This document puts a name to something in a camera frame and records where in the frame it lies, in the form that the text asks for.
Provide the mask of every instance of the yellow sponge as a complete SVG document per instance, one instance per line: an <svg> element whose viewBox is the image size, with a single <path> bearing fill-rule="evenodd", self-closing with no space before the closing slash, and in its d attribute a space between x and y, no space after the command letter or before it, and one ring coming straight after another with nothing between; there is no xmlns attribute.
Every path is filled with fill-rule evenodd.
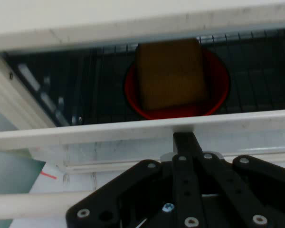
<svg viewBox="0 0 285 228"><path fill-rule="evenodd" d="M200 102L208 97L196 39L140 44L136 67L145 110Z"/></svg>

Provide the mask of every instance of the white frame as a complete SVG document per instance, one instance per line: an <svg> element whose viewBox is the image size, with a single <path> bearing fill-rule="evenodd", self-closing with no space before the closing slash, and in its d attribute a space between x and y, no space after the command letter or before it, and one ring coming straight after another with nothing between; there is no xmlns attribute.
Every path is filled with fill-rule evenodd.
<svg viewBox="0 0 285 228"><path fill-rule="evenodd" d="M173 132L219 135L266 130L285 130L285 110L0 132L0 150L159 138Z"/></svg>
<svg viewBox="0 0 285 228"><path fill-rule="evenodd" d="M21 130L55 126L2 58L0 58L0 113Z"/></svg>
<svg viewBox="0 0 285 228"><path fill-rule="evenodd" d="M214 30L283 26L285 0L0 1L0 51L142 42Z"/></svg>
<svg viewBox="0 0 285 228"><path fill-rule="evenodd" d="M243 153L256 157L261 156L271 161L285 161L285 110L0 132L0 151L10 150L13 152L17 149L61 146L73 143L117 142L118 140L133 142L133 140L139 139L136 144L131 146L132 148L141 148L140 154L136 156L140 160L149 158L144 156L145 148L161 151L161 153L171 152L169 150L172 148L169 149L167 145L162 144L161 139L167 138L170 142L173 132L188 131L193 131L198 139L203 141L203 146L205 146L205 142L208 143L207 140L211 141L215 148L210 148L210 150L220 148L218 152L222 152L228 159ZM246 139L255 132L260 132L260 134L251 139ZM144 139L150 138L153 138L154 141L144 141ZM239 140L241 144L246 144L246 146L236 152ZM231 146L229 151L225 150L228 148L226 144ZM117 154L124 151L122 148L117 150L119 151L115 151L114 154L116 155L113 156L114 154L112 154L110 160L98 162L97 160L94 161L92 156L92 162L88 164L67 164L64 160L65 153L63 151L58 153L52 149L48 154L44 154L42 150L37 150L35 158L53 162L54 156L58 156L58 160L56 157L58 162L55 164L68 173L125 170L139 161L125 157L119 158ZM74 154L76 150L71 150L69 153ZM159 155L151 159L158 160Z"/></svg>

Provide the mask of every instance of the metal screw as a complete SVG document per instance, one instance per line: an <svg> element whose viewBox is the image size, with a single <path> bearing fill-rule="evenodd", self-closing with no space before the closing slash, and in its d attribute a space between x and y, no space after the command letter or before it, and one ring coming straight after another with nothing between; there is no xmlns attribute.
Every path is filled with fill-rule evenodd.
<svg viewBox="0 0 285 228"><path fill-rule="evenodd" d="M247 158L241 158L241 159L239 160L239 162L244 163L244 164L247 164L247 163L249 163L249 160L248 160Z"/></svg>
<svg viewBox="0 0 285 228"><path fill-rule="evenodd" d="M171 212L173 209L174 209L174 205L172 203L166 203L162 207L162 211L164 211L164 212Z"/></svg>
<svg viewBox="0 0 285 228"><path fill-rule="evenodd" d="M85 218L90 215L90 210L89 209L81 209L77 212L77 217L78 218Z"/></svg>
<svg viewBox="0 0 285 228"><path fill-rule="evenodd" d="M153 163L148 164L148 168L155 168L155 167L156 167L156 165Z"/></svg>
<svg viewBox="0 0 285 228"><path fill-rule="evenodd" d="M263 215L254 215L252 217L252 220L254 223L256 223L257 225L266 225L267 224L267 219L266 217L264 217Z"/></svg>
<svg viewBox="0 0 285 228"><path fill-rule="evenodd" d="M179 160L180 161L185 161L185 160L187 160L187 158L185 156L181 156L181 157L179 157Z"/></svg>
<svg viewBox="0 0 285 228"><path fill-rule="evenodd" d="M12 80L14 78L14 74L12 72L9 73L9 79Z"/></svg>
<svg viewBox="0 0 285 228"><path fill-rule="evenodd" d="M199 224L200 223L199 223L198 219L195 218L195 217L188 217L188 218L185 219L185 226L186 227L189 227L189 228L191 228L191 227L198 227Z"/></svg>
<svg viewBox="0 0 285 228"><path fill-rule="evenodd" d="M206 154L204 154L204 158L206 158L206 159L211 159L211 158L212 158L212 155L209 154L209 153L206 153Z"/></svg>

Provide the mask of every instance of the white shelf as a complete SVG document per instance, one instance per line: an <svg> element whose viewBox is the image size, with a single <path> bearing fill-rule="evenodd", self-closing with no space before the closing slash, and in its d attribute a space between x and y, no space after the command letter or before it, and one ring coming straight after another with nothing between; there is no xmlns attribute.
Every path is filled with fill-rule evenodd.
<svg viewBox="0 0 285 228"><path fill-rule="evenodd" d="M285 0L0 1L0 50L285 26Z"/></svg>

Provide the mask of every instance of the white pipe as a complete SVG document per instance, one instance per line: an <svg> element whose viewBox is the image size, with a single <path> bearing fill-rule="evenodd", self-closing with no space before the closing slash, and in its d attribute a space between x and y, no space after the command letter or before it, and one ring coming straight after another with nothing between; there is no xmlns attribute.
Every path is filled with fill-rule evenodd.
<svg viewBox="0 0 285 228"><path fill-rule="evenodd" d="M0 195L0 219L55 217L91 194L90 191Z"/></svg>

